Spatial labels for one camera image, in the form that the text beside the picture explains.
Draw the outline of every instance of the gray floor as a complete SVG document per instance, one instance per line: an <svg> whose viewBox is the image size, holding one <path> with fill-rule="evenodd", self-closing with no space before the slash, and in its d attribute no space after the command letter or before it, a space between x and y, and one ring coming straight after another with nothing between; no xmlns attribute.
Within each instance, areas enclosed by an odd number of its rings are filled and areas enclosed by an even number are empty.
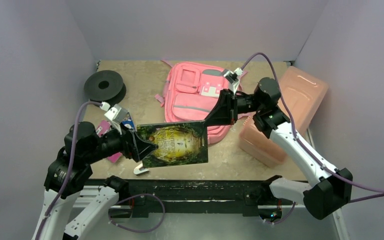
<svg viewBox="0 0 384 240"><path fill-rule="evenodd" d="M132 218L123 223L135 229L153 227L160 213L149 218ZM271 227L259 217L241 214L166 214L163 224L150 233L133 233L108 224L104 216L88 234L87 240L338 240L332 216L313 218L305 208L296 208L285 222Z"/></svg>

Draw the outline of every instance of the cable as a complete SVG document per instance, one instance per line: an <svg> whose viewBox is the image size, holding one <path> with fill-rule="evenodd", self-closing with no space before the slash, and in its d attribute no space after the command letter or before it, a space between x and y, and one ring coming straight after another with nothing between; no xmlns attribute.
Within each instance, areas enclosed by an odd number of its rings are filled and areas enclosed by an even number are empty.
<svg viewBox="0 0 384 240"><path fill-rule="evenodd" d="M154 231L155 229L157 229L164 221L164 216L166 215L166 208L164 207L164 204L163 204L163 201L161 201L161 199L159 199L157 196L153 195L153 194L149 194L149 193L142 193L142 194L138 194L138 195L134 195L134 196L131 196L131 197L128 197L126 199L123 199L119 202L116 203L116 205L118 204L122 204L126 201L129 201L130 199L134 199L134 198L137 198L137 197L140 197L140 196L150 196L150 197L153 197L155 198L156 200L158 200L159 204L161 204L161 207L162 207L162 217L161 219L159 220L159 222L157 223L157 225L155 225L153 228L150 228L150 229L147 229L147 230L137 230L137 229L131 229L131 228L128 228L128 227L125 227L125 226L122 226L116 222L114 222L111 217L110 217L110 213L108 212L108 218L109 218L109 222L112 223L114 226L116 227L119 227L121 229L124 229L124 230L127 230L127 231L130 231L130 232L133 232L133 233L138 233L138 234L143 234L143 233L149 233L149 232L152 232Z"/></svg>
<svg viewBox="0 0 384 240"><path fill-rule="evenodd" d="M74 129L73 129L73 138L72 138L72 143L73 144L71 144L70 160L69 160L69 163L68 163L67 173L65 175L67 177L65 177L64 182L62 183L61 188L58 191L58 194L55 196L55 198L52 200L52 202L48 206L47 210L45 211L43 219L40 222L39 228L37 229L36 237L34 238L35 240L39 240L39 238L41 237L41 233L42 233L42 230L44 229L45 223L46 223L47 219L51 216L50 213L52 211L52 208L54 207L54 205L57 202L57 200L61 197L61 194L63 194L64 190L66 189L67 184L69 183L69 177L68 176L70 176L72 174L72 170L73 170L74 153L76 151L76 144L75 144L75 142L77 141L77 131L78 131L78 125L79 125L79 121L80 121L80 116L82 115L83 109L87 105L89 105L89 104L93 104L93 105L96 105L96 106L101 106L102 105L102 103L100 103L100 102L87 101L87 102L83 103L80 106L80 108L79 108L79 110L77 112L77 115L75 116Z"/></svg>
<svg viewBox="0 0 384 240"><path fill-rule="evenodd" d="M276 72L275 72L275 68L273 67L273 64L272 62L270 61L269 57L267 57L266 54L262 53L262 52L257 52L257 53L254 53L251 57L248 58L248 60L246 60L246 62L243 64L242 66L242 70L244 70L244 68L247 66L247 64L257 55L261 55L263 56L268 64L270 65L270 68L271 68L271 71L273 72L273 76L274 76L274 79L276 80L277 84L279 84L279 80L278 80L278 77L276 76ZM356 183L356 182L353 182L351 180L348 180L340 175L338 175L336 172L333 172L332 170L330 170L329 168L327 168L323 163L322 161L320 161L305 145L304 143L301 141L300 138L298 138L297 136L297 130L295 128L295 121L294 121L294 118L292 116L292 113L291 111L289 110L288 106L286 105L285 103L285 100L284 100L284 97L282 95L282 92L281 92L281 89L279 88L279 92L280 92L280 99L283 103L283 106L285 107L286 111L287 111L287 114L289 115L289 118L290 118L290 123L292 125L292 134L293 134L293 137L296 139L296 141L298 142L298 144L302 147L302 149L304 149L304 151L309 154L316 162L317 164L320 165L320 167L322 167L326 172L328 172L329 174L331 174L332 176L335 176L336 178L338 178L339 180L347 183L347 184L350 184L352 186L355 186L357 188L360 188L360 189L364 189L364 190L368 190L368 191L371 191L371 192L376 192L376 193L379 193L379 194L374 194L374 195L369 195L369 196L365 196L365 197L360 197L360 198L356 198L356 199L352 199L350 200L349 202L350 203L356 203L356 202L360 202L360 201L364 201L364 200L369 200L369 199L374 199L374 198L380 198L380 197L384 197L384 189L379 189L379 188L374 188L374 187L369 187L369 186L365 186L365 185L362 185L362 184L359 184L359 183Z"/></svg>

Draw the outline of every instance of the black disc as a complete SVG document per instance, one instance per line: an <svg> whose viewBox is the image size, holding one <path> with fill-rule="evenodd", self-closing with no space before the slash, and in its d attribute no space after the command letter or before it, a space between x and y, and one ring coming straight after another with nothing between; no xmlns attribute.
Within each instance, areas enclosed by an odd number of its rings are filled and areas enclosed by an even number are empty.
<svg viewBox="0 0 384 240"><path fill-rule="evenodd" d="M118 72L102 70L92 74L84 83L86 96L95 102L118 104L126 96L126 86Z"/></svg>

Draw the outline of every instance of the gray reflective strip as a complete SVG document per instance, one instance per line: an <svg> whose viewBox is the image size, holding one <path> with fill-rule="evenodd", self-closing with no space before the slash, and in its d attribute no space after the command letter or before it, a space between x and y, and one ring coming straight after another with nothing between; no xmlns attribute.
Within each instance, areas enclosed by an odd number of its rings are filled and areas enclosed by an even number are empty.
<svg viewBox="0 0 384 240"><path fill-rule="evenodd" d="M174 105L173 107L175 108L180 108L180 109L194 109L194 110L199 110L203 112L211 112L210 110L204 109L204 108L199 108L199 107L194 107L194 106L181 106L181 105Z"/></svg>

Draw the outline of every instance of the wooden tabletop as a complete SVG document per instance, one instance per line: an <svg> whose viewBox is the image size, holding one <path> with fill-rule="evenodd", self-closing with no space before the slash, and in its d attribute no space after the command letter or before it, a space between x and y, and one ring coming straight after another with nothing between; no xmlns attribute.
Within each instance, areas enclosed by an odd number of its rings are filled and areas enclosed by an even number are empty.
<svg viewBox="0 0 384 240"><path fill-rule="evenodd" d="M243 62L199 61L199 63L235 70ZM288 68L285 62L274 62L280 78ZM135 125L163 123L164 108L154 98L162 92L170 67L161 61L119 61L102 60L98 71L118 72L127 87L127 94L120 105L129 110ZM248 73L241 79L243 91L252 93L257 82L263 77L273 77L267 62L251 62L245 69ZM84 121L97 127L105 120L104 111L89 105ZM273 175L281 175L290 180L305 180L303 173L291 159L285 164L269 168L238 147L239 133L245 119L232 126L227 136L208 148L208 163L150 168L150 172L136 176L133 169L138 165L132 159L121 157L116 163L107 159L92 165L93 179L105 179L112 175L122 179L167 179L167 180L267 180Z"/></svg>

